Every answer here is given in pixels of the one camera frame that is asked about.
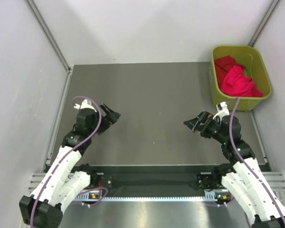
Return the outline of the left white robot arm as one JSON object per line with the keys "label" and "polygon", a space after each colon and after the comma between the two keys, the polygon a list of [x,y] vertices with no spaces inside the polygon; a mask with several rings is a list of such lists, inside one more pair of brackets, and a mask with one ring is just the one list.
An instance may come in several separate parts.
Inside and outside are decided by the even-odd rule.
{"label": "left white robot arm", "polygon": [[84,189],[101,189],[96,169],[74,166],[91,145],[92,137],[108,130],[121,115],[87,98],[74,108],[78,110],[76,122],[65,135],[51,167],[31,194],[19,201],[23,222],[31,228],[59,227],[66,209]]}

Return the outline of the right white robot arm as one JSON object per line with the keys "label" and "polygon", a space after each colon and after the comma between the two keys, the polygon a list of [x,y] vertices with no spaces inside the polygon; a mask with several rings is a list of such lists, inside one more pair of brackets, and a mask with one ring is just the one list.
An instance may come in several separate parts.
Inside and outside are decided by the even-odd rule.
{"label": "right white robot arm", "polygon": [[212,182],[227,189],[243,209],[252,228],[285,228],[285,206],[274,194],[251,147],[242,139],[241,124],[234,114],[216,117],[202,111],[183,123],[201,137],[221,144],[229,161],[212,171]]}

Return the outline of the bright pink t shirt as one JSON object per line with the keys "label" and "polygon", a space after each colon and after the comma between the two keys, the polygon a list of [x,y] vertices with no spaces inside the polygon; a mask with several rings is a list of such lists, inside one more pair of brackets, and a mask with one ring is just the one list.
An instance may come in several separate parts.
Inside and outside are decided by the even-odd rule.
{"label": "bright pink t shirt", "polygon": [[232,97],[262,97],[252,78],[243,74],[240,66],[233,66],[222,81],[221,92]]}

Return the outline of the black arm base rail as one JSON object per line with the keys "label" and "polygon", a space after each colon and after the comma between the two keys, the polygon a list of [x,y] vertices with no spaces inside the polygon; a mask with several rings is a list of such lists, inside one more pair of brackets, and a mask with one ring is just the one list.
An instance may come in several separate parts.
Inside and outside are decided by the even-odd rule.
{"label": "black arm base rail", "polygon": [[109,197],[202,196],[222,186],[211,171],[215,165],[102,165],[82,164],[78,170],[98,174]]}

